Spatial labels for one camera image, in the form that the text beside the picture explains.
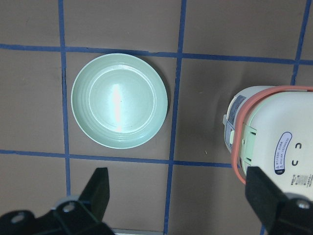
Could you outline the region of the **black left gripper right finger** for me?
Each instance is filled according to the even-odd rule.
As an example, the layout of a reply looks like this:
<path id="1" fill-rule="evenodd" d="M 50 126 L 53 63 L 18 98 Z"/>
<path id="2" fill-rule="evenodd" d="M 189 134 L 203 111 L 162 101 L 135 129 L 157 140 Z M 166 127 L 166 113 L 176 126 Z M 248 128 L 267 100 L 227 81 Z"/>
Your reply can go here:
<path id="1" fill-rule="evenodd" d="M 247 169 L 245 196 L 269 235 L 311 235 L 313 202 L 284 193 L 257 166 Z"/>

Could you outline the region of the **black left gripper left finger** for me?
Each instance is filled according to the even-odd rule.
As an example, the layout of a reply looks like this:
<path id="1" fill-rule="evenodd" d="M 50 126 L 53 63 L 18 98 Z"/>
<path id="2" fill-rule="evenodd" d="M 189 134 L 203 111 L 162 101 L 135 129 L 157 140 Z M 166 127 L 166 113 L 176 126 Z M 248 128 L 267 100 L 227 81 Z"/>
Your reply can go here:
<path id="1" fill-rule="evenodd" d="M 0 217 L 2 235 L 113 235 L 102 221 L 110 199 L 108 169 L 97 168 L 77 199 L 67 199 L 41 217 L 29 210 Z"/>

